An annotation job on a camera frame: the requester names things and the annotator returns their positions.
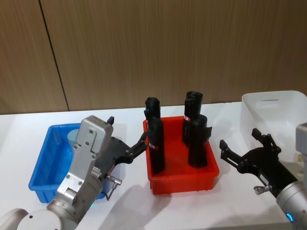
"plastic container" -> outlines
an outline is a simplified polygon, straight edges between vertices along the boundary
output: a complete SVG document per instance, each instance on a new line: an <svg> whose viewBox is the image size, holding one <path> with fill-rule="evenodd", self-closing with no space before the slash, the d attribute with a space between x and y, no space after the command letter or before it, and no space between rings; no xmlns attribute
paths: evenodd
<svg viewBox="0 0 307 230"><path fill-rule="evenodd" d="M49 127L29 182L29 189L36 192L40 202L49 203L52 201L59 185L66 176L73 158L67 135L70 131L79 127L80 124ZM122 175L118 175L119 166L112 171L112 175L122 179ZM108 193L111 188L111 183L107 181L103 191Z"/></svg>
<svg viewBox="0 0 307 230"><path fill-rule="evenodd" d="M307 122L307 97L298 91L248 93L242 96L240 130L248 148L261 147L251 132L270 133L282 149L279 159L297 179L303 179L303 163L295 150L295 128Z"/></svg>
<svg viewBox="0 0 307 230"><path fill-rule="evenodd" d="M161 118L164 125L165 169L153 174L149 150L146 150L147 174L154 195L210 190L219 168L209 142L206 144L208 165L193 168L188 164L189 149L182 142L183 116ZM147 122L143 122L147 131Z"/></svg>

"red plastic bin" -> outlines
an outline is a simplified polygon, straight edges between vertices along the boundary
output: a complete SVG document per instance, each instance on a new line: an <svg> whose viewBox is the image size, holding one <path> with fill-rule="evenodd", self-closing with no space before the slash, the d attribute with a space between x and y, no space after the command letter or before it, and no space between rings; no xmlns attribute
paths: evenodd
<svg viewBox="0 0 307 230"><path fill-rule="evenodd" d="M217 166L211 146L207 141L208 165L193 168L188 164L189 149L182 142L183 116L163 117L165 169L154 174L151 168L149 149L146 150L147 174L150 188L154 195L179 192L210 190L214 186L214 178L220 170ZM147 131L147 122L143 122Z"/></svg>

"black cylindrical object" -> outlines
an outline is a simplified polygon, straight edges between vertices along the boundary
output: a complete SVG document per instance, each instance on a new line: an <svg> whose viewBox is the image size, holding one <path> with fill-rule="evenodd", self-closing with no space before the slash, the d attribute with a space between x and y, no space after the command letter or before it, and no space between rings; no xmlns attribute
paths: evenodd
<svg viewBox="0 0 307 230"><path fill-rule="evenodd" d="M201 112L202 93L189 91L184 102L184 120L182 125L182 141L189 145L189 126Z"/></svg>
<svg viewBox="0 0 307 230"><path fill-rule="evenodd" d="M160 113L160 101L155 97L148 97L145 101L146 108L144 110L144 114L146 120L148 121L152 117L161 117Z"/></svg>
<svg viewBox="0 0 307 230"><path fill-rule="evenodd" d="M165 168L163 122L160 118L152 117L147 125L151 167L154 173L160 173Z"/></svg>
<svg viewBox="0 0 307 230"><path fill-rule="evenodd" d="M212 128L207 128L207 117L198 115L189 127L189 165L200 168L207 165L205 143L211 136Z"/></svg>

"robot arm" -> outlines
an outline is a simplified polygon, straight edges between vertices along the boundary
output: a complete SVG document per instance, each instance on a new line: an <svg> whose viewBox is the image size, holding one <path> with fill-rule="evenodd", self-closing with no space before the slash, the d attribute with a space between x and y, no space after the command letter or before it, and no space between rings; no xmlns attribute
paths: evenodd
<svg viewBox="0 0 307 230"><path fill-rule="evenodd" d="M113 117L107 122L95 116L82 120L73 145L71 167L47 210L30 214L23 209L13 210L0 219L0 230L74 230L100 195L106 180L114 183L110 195L106 194L109 200L122 182L110 175L114 167L132 163L147 148L146 133L131 148L111 137L113 123Z"/></svg>
<svg viewBox="0 0 307 230"><path fill-rule="evenodd" d="M221 158L236 167L239 173L257 176L264 186L255 186L256 194L270 191L276 197L279 207L293 223L294 229L307 229L307 191L304 183L298 181L279 162L278 154L281 149L276 146L270 134L262 135L257 129L253 129L252 136L260 141L263 147L253 149L240 157L221 140ZM296 128L296 150L301 152L303 160L307 161L307 123Z"/></svg>

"blue led light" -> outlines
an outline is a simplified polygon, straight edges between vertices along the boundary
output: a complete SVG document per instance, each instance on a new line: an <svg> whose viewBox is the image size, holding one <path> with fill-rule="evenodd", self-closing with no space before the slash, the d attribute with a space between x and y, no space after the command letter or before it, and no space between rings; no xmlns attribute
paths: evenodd
<svg viewBox="0 0 307 230"><path fill-rule="evenodd" d="M293 217L291 216L290 213L287 213L286 216L288 217L288 219L290 220L291 223L294 221L294 219L293 219Z"/></svg>

